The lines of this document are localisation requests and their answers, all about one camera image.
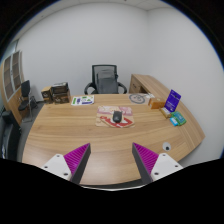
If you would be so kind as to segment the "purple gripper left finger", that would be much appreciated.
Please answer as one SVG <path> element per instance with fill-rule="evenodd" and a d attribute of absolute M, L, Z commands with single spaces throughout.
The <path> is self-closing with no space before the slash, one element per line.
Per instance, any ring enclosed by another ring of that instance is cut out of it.
<path fill-rule="evenodd" d="M 62 155 L 54 155 L 42 169 L 65 180 L 79 184 L 91 154 L 90 144 L 87 143 Z"/>

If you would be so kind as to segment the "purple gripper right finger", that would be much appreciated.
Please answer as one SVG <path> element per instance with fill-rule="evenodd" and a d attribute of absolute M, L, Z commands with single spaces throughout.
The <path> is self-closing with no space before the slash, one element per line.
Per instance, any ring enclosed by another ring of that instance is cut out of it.
<path fill-rule="evenodd" d="M 152 150 L 132 144 L 132 154 L 143 183 L 151 183 L 182 169 L 167 153 L 157 154 Z"/>

